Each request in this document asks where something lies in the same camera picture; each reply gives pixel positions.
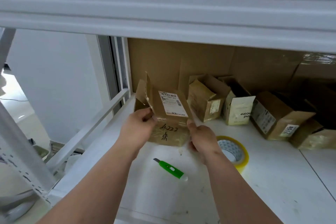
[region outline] hand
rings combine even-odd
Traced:
[[[151,108],[140,109],[130,114],[120,129],[116,143],[138,152],[148,141],[157,121]]]
[[[191,142],[196,150],[202,155],[203,160],[213,153],[222,154],[222,150],[217,143],[215,133],[211,128],[201,125],[199,127],[192,120],[187,121],[187,126],[191,135]]]

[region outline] forearm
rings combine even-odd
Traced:
[[[38,224],[113,223],[135,156],[135,150],[117,141]]]
[[[208,154],[205,162],[222,224],[282,223],[224,154]]]

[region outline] cable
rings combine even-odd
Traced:
[[[28,100],[16,100],[16,99],[9,99],[9,98],[0,98],[1,100],[14,100],[18,102],[28,102]]]

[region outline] floor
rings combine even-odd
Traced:
[[[50,140],[48,134],[27,101],[27,98],[15,77],[5,73],[2,73],[2,75],[6,79],[6,86],[2,87],[5,94],[0,96],[1,103],[6,107],[7,111],[28,139],[33,138],[37,145],[48,149]],[[29,189],[30,187],[15,171],[7,165],[0,163],[0,197],[15,195]],[[48,205],[40,199],[15,223],[34,224],[48,212],[48,209]]]

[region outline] yellow packing tape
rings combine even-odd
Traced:
[[[218,145],[222,150],[231,152],[236,158],[235,162],[232,162],[237,170],[242,173],[247,163],[249,162],[249,153],[245,147],[237,140],[228,136],[217,136]]]

